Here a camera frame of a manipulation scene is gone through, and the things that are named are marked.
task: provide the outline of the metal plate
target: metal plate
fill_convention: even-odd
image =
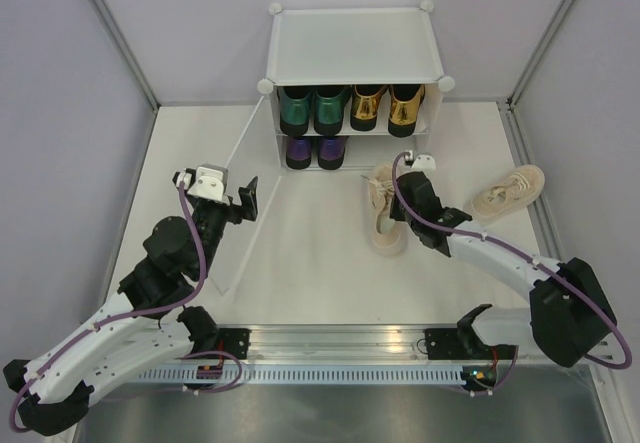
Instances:
[[[435,385],[240,385],[89,411],[76,443],[610,443],[588,369],[518,367],[492,397]],[[128,385],[129,396],[152,385]],[[628,443],[629,439],[620,439]]]
[[[140,375],[136,383],[200,384],[210,379],[197,378],[197,365],[161,365]],[[218,383],[229,383],[238,374],[232,362],[226,362]],[[388,365],[247,365],[239,383],[259,385],[462,385],[461,366],[388,366]]]

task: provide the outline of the shoe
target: shoe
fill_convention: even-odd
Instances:
[[[526,208],[544,187],[544,173],[534,165],[513,170],[504,180],[482,190],[464,205],[464,211],[487,225],[498,218]]]
[[[311,138],[294,137],[287,138],[287,166],[293,170],[304,170],[311,164]]]
[[[391,85],[391,112],[389,113],[391,135],[398,138],[413,135],[424,95],[424,85]]]
[[[351,97],[348,86],[318,86],[315,91],[313,129],[322,136],[335,136],[342,129],[344,107]]]
[[[285,135],[303,136],[309,130],[313,94],[308,86],[279,86],[280,129]]]
[[[337,170],[344,163],[346,136],[328,136],[318,142],[318,166],[323,170]]]
[[[407,232],[405,225],[389,216],[394,196],[391,164],[376,166],[369,176],[364,178],[367,180],[373,247],[381,255],[397,255],[407,245]]]
[[[378,107],[387,85],[355,85],[351,100],[351,128],[371,131],[378,121]]]

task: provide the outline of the gray wall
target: gray wall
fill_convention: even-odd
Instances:
[[[107,0],[162,103],[255,101],[266,70],[272,2],[340,8],[420,1]],[[560,2],[433,1],[433,26],[445,71],[457,82],[456,97],[508,96]]]
[[[152,114],[87,0],[0,0],[0,365],[95,309]],[[0,384],[0,441],[12,393]]]
[[[640,357],[640,0],[579,0],[520,106],[566,255]],[[622,375],[640,410],[640,363]]]

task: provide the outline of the beige sneaker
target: beige sneaker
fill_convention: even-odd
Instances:
[[[487,225],[533,203],[543,187],[544,173],[540,168],[521,166],[504,180],[474,196],[464,205],[464,211],[478,223]]]
[[[373,247],[381,255],[397,255],[407,244],[407,232],[404,223],[389,217],[394,195],[391,164],[376,166],[369,176],[364,178],[368,182],[367,200],[371,215]]]

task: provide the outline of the shoe rack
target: shoe rack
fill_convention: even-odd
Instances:
[[[410,137],[396,138],[387,129],[391,97],[381,101],[376,127],[368,132],[350,125],[350,99],[342,129],[349,136],[340,169],[372,168],[404,150],[424,150],[436,123],[443,93],[453,89],[445,75],[429,13],[430,1],[417,8],[286,10],[272,4],[273,27],[266,78],[258,90],[268,97],[282,166],[287,136],[280,130],[279,86],[424,84],[425,98]],[[313,114],[305,136],[318,137]],[[316,151],[308,169],[319,169]]]

